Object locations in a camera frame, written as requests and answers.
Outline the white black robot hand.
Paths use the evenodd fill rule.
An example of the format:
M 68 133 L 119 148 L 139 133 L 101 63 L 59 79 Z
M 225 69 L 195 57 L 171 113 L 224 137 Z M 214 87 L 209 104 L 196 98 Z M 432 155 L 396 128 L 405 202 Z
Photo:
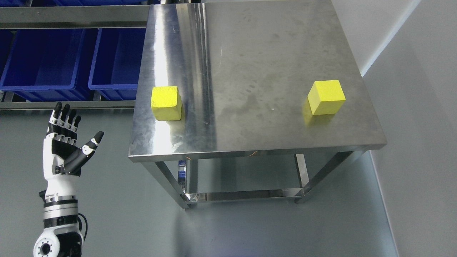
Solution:
M 80 122 L 81 116 L 70 109 L 69 104 L 58 102 L 52 110 L 42 150 L 47 189 L 40 192 L 39 196 L 44 203 L 75 197 L 81 168 L 93 157 L 101 143 L 103 131 L 97 132 L 88 142 L 78 147 Z

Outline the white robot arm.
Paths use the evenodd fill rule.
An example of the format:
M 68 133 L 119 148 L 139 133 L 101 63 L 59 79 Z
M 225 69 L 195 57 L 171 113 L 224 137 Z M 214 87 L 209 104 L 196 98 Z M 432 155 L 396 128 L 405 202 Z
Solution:
M 44 230 L 36 240 L 34 257 L 81 257 L 86 240 L 87 219 L 79 212 L 75 196 L 45 198 L 45 191 L 39 192 L 44 202 Z

